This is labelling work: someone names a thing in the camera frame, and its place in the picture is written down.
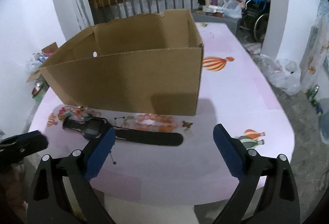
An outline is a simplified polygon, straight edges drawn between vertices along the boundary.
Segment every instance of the floral curtain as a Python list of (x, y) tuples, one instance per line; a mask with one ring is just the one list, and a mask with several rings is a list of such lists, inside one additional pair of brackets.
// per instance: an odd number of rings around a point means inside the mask
[(311, 30), (307, 50), (301, 62), (301, 87), (303, 91), (307, 91), (315, 84), (328, 53), (329, 2), (328, 0), (320, 0), (315, 25)]

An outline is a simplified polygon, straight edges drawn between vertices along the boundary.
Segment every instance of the blue gripper pad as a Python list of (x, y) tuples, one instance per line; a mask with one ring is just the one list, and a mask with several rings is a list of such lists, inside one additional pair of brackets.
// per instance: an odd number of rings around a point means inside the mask
[(244, 173), (244, 163), (236, 147), (232, 144), (232, 139), (221, 124), (214, 127), (213, 141), (215, 141), (231, 175), (241, 181), (246, 176)]
[(98, 176), (98, 173), (101, 170), (107, 156), (111, 152), (115, 141), (116, 131), (112, 127), (108, 130), (87, 161), (87, 171), (85, 173), (85, 179), (87, 181), (90, 181), (92, 178)]

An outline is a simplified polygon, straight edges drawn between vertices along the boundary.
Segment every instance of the silver bolt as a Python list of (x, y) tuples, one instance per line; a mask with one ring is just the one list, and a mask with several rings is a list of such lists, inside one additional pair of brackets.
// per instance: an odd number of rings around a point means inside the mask
[(42, 161), (48, 161), (49, 158), (50, 158), (50, 156), (46, 154), (42, 157)]
[(77, 157), (77, 156), (79, 156), (80, 154), (81, 154), (81, 151), (80, 151), (79, 149), (77, 149), (77, 150), (75, 150), (75, 151), (72, 152), (72, 155), (73, 155), (74, 157)]
[(257, 155), (257, 152), (254, 149), (248, 150), (248, 153), (249, 153), (250, 156), (256, 156)]
[(286, 160), (287, 160), (287, 156), (285, 156), (284, 154), (280, 154), (280, 155), (279, 155), (279, 158), (280, 158), (282, 161), (286, 161)]

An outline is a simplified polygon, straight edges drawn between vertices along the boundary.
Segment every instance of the cardboard box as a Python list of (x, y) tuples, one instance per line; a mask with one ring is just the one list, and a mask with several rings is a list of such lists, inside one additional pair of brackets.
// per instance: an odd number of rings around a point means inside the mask
[[(57, 46), (57, 43), (55, 42), (55, 43), (52, 43), (51, 45), (41, 49), (41, 51), (44, 53), (54, 53), (57, 49), (58, 49), (58, 46)], [(26, 81), (30, 82), (30, 81), (37, 80), (37, 79), (39, 79), (40, 75), (41, 75), (40, 71), (31, 73), (29, 78)]]
[(191, 12), (175, 9), (88, 27), (40, 71), (65, 104), (195, 115), (202, 58)]

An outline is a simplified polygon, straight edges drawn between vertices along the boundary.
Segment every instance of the watch face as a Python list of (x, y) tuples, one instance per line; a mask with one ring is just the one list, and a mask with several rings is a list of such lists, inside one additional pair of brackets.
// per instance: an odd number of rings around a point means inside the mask
[(101, 133), (101, 126), (104, 124), (102, 120), (90, 119), (87, 121), (87, 126), (84, 130), (86, 135), (99, 136)]

